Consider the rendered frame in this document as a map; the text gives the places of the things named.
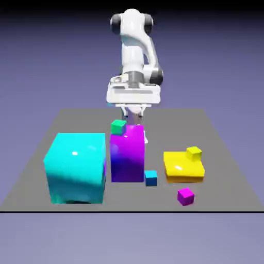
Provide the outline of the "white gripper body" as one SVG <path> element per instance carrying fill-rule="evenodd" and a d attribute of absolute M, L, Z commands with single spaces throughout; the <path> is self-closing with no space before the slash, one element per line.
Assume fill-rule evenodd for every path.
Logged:
<path fill-rule="evenodd" d="M 106 101 L 111 104 L 159 104 L 160 93 L 158 85 L 139 83 L 139 88 L 130 88 L 127 82 L 109 83 Z"/>

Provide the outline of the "large magenta box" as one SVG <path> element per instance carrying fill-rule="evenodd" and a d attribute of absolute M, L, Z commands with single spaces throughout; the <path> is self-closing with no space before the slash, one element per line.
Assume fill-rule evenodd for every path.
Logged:
<path fill-rule="evenodd" d="M 144 157 L 145 141 L 142 125 L 127 125 L 123 135 L 110 135 L 111 181 L 143 182 Z"/>

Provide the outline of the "small magenta cube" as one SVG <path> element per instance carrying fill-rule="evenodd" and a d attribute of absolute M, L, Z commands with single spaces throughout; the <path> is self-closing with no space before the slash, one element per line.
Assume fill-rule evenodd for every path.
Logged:
<path fill-rule="evenodd" d="M 177 200 L 182 206 L 188 206 L 194 203 L 194 193 L 189 188 L 179 189 L 177 192 Z"/>

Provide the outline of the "small green cube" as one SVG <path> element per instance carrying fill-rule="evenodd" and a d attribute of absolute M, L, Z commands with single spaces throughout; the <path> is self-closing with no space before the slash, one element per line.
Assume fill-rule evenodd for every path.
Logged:
<path fill-rule="evenodd" d="M 121 136 L 126 131 L 127 121 L 125 120 L 114 120 L 111 123 L 111 134 Z"/>

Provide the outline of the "small blue cube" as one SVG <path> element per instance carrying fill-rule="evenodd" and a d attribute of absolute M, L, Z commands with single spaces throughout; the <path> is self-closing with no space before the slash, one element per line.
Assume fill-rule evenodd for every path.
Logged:
<path fill-rule="evenodd" d="M 146 186 L 157 186 L 157 172 L 154 170 L 144 171 L 145 185 Z"/>

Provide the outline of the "large yellow box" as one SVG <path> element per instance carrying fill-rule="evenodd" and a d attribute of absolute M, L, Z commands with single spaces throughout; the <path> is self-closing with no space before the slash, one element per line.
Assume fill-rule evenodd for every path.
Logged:
<path fill-rule="evenodd" d="M 163 163 L 168 183 L 201 183 L 205 169 L 201 161 L 191 161 L 184 152 L 164 152 Z"/>

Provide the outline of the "small yellow cube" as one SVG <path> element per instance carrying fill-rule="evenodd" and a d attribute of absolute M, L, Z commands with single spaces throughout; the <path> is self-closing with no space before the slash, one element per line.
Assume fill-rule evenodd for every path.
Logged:
<path fill-rule="evenodd" d="M 186 155 L 191 161 L 201 161 L 202 160 L 202 150 L 197 146 L 192 146 L 186 148 Z"/>

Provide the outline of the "large cyan box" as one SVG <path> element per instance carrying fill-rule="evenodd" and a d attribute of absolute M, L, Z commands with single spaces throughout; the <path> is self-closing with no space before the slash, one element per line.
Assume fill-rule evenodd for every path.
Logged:
<path fill-rule="evenodd" d="M 106 180 L 104 133 L 58 133 L 43 159 L 53 204 L 101 204 Z"/>

